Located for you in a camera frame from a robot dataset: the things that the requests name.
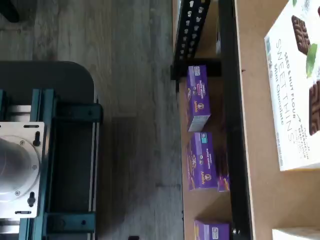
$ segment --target purple snack box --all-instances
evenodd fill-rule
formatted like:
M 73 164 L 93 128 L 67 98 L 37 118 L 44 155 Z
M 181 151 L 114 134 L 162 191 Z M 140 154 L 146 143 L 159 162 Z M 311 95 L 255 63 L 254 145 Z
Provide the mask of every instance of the purple snack box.
M 194 221 L 194 239 L 195 240 L 229 240 L 230 226 L 228 223 L 205 224 L 200 221 Z
M 189 66 L 186 77 L 187 129 L 201 131 L 211 115 L 205 65 Z
M 218 187 L 212 134 L 195 132 L 186 146 L 189 190 Z
M 216 150 L 215 165 L 217 169 L 218 191 L 230 190 L 229 168 L 227 153 L 222 148 Z

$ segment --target white box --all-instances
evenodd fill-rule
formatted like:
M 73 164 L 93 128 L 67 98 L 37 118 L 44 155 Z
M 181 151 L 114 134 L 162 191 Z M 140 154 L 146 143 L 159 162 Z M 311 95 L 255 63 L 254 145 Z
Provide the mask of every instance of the white box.
M 273 240 L 320 240 L 320 230 L 316 228 L 272 229 Z
M 320 168 L 320 1 L 290 0 L 264 42 L 280 170 Z

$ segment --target cracker box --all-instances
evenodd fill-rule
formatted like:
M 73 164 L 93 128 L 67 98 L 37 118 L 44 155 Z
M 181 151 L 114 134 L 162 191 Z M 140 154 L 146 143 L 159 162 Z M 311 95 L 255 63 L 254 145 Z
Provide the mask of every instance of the cracker box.
M 273 240 L 320 240 L 320 229 L 316 228 L 283 228 L 272 229 Z
M 218 187 L 212 134 L 193 133 L 186 147 L 189 190 Z
M 215 154 L 215 166 L 217 172 L 218 191 L 226 192 L 230 190 L 229 169 L 227 162 L 227 151 L 218 149 Z
M 186 78 L 186 97 L 188 101 L 187 129 L 189 132 L 199 132 L 211 115 L 205 65 L 189 66 Z
M 230 226 L 228 223 L 202 223 L 194 221 L 195 240 L 229 240 Z
M 290 0 L 264 38 L 281 171 L 320 167 L 319 29 L 320 1 Z

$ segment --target wood-grain floor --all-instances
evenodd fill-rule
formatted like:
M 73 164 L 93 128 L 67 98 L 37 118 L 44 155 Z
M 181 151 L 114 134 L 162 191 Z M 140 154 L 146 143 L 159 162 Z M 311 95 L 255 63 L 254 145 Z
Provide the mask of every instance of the wood-grain floor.
M 72 61 L 92 75 L 104 108 L 98 238 L 182 240 L 180 121 L 172 60 L 172 3 L 14 0 L 0 16 L 0 60 Z

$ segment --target chocolate cookie image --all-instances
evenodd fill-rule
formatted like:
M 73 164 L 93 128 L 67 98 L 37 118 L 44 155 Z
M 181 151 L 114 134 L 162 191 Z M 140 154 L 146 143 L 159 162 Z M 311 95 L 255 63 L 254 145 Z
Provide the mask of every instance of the chocolate cookie image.
M 291 20 L 298 50 L 301 53 L 307 55 L 310 48 L 310 40 L 306 28 L 306 23 L 294 15 L 291 17 Z
M 320 130 L 320 80 L 309 89 L 309 133 Z

